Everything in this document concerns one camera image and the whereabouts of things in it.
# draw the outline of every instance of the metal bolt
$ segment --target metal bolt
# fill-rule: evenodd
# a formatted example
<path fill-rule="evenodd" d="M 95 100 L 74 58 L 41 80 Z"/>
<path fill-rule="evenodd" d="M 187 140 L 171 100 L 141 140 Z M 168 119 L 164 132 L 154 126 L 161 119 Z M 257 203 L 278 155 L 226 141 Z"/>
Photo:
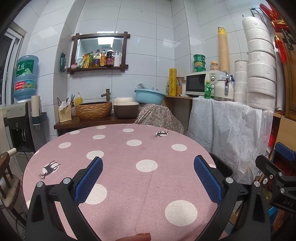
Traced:
<path fill-rule="evenodd" d="M 260 187 L 260 182 L 258 182 L 258 181 L 254 181 L 254 185 L 255 185 L 256 187 Z"/>
<path fill-rule="evenodd" d="M 68 184 L 70 181 L 71 181 L 71 179 L 68 178 L 68 177 L 66 177 L 66 178 L 63 180 L 63 183 L 64 183 L 64 184 Z"/>
<path fill-rule="evenodd" d="M 233 179 L 231 177 L 227 177 L 225 180 L 227 183 L 233 183 Z"/>
<path fill-rule="evenodd" d="M 37 182 L 36 186 L 41 187 L 43 185 L 43 182 Z"/>

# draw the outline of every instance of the wooden mirror frame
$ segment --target wooden mirror frame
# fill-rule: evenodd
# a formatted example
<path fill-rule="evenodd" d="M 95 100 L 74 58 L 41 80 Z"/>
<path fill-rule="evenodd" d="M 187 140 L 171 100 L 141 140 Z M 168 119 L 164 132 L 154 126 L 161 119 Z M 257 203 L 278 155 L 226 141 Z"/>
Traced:
<path fill-rule="evenodd" d="M 70 74 L 74 74 L 74 72 L 81 72 L 81 71 L 90 71 L 90 70 L 103 70 L 103 69 L 120 69 L 120 71 L 125 71 L 128 69 L 128 64 L 126 64 L 126 44 L 127 44 L 127 38 L 130 38 L 130 34 L 128 32 L 123 32 L 123 34 L 82 34 L 80 35 L 77 33 L 72 37 L 72 40 L 74 41 L 73 49 L 72 49 L 72 57 L 71 57 L 71 64 L 76 64 L 76 52 L 77 52 L 77 46 L 78 46 L 78 40 L 79 39 L 95 39 L 98 37 L 115 37 L 115 38 L 123 38 L 122 43 L 122 58 L 121 58 L 121 65 L 119 67 L 112 66 L 112 67 L 106 67 L 106 66 L 100 66 L 100 67 L 91 67 L 91 68 L 81 68 L 81 69 L 71 69 L 67 68 L 67 72 Z"/>

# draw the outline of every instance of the round table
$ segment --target round table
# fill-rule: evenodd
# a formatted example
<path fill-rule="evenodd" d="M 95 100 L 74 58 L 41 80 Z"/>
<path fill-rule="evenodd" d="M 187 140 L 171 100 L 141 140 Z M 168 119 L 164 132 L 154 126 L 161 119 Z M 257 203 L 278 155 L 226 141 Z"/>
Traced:
<path fill-rule="evenodd" d="M 88 127 L 34 154 L 24 173 L 24 196 L 29 206 L 38 181 L 60 183 L 99 156 L 103 171 L 79 208 L 102 240 L 149 232 L 152 241 L 193 241 L 217 208 L 194 171 L 197 155 L 215 167 L 201 145 L 174 131 L 138 124 Z M 67 234 L 75 237 L 56 205 Z"/>

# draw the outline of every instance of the bronze faucet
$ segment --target bronze faucet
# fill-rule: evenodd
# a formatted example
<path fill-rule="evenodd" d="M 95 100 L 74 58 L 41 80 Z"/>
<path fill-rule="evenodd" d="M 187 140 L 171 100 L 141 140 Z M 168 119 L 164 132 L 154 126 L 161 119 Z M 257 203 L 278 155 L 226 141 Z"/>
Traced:
<path fill-rule="evenodd" d="M 102 94 L 101 97 L 104 97 L 106 96 L 106 101 L 109 102 L 110 101 L 110 89 L 106 89 L 106 93 L 105 94 Z"/>

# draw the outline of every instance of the stack of white containers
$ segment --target stack of white containers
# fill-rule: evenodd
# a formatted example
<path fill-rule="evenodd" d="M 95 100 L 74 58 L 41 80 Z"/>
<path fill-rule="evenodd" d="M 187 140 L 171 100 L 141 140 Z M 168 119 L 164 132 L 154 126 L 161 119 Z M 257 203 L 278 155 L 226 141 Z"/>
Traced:
<path fill-rule="evenodd" d="M 276 60 L 273 41 L 265 24 L 255 17 L 242 21 L 249 50 L 247 105 L 275 110 Z"/>
<path fill-rule="evenodd" d="M 234 62 L 234 95 L 233 101 L 247 104 L 247 66 L 249 62 L 237 60 Z"/>

